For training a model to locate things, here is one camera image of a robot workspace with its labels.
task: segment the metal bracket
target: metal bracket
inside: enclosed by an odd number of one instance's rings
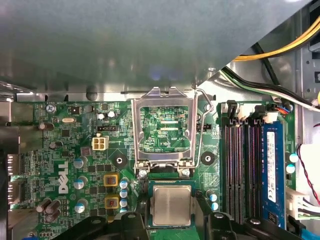
[[[171,87],[168,94],[161,94],[159,87],[154,87],[146,95],[139,99],[131,100],[132,121],[133,121],[133,138],[135,165],[134,171],[140,168],[139,160],[148,160],[150,167],[155,164],[172,164],[178,165],[181,159],[192,159],[194,162],[196,151],[196,124],[197,124],[197,104],[198,95],[187,97],[176,87]],[[190,148],[184,152],[172,153],[147,153],[139,149],[141,140],[144,138],[144,132],[141,125],[141,108],[143,107],[188,107],[187,129],[184,134],[190,142]]]

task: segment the dell logo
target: dell logo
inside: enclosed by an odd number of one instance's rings
[[[64,164],[59,164],[59,169],[63,169],[63,171],[59,171],[59,194],[67,194],[69,192],[69,188],[67,186],[68,182],[68,162],[65,161]]]

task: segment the ram slot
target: ram slot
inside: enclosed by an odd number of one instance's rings
[[[259,217],[259,164],[261,161],[261,127],[246,125],[245,152],[245,216]]]

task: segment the blue ram stick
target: blue ram stick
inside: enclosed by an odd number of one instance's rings
[[[284,127],[262,126],[262,218],[286,229]]]

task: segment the black ram slot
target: black ram slot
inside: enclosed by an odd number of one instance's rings
[[[246,125],[244,134],[245,161],[245,216],[247,218],[260,216],[259,210],[259,171],[261,163],[261,126]]]
[[[222,118],[222,210],[237,223],[245,219],[244,126]]]

